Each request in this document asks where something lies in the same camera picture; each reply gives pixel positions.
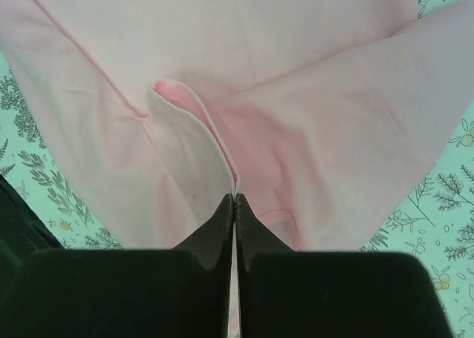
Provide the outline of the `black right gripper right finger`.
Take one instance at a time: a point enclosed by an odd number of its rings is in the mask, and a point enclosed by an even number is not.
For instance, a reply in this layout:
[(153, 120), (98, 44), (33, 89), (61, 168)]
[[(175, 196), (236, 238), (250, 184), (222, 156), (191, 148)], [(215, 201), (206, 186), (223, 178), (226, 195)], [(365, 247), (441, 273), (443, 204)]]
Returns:
[(424, 266), (405, 253), (294, 251), (235, 203), (243, 337), (450, 337)]

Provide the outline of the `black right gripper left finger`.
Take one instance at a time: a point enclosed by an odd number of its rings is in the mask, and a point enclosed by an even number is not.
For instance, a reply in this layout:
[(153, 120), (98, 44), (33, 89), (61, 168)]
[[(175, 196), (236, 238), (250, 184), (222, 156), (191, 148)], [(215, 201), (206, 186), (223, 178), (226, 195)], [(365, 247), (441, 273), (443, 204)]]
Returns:
[(169, 250), (40, 251), (1, 300), (3, 337), (225, 337), (233, 198)]

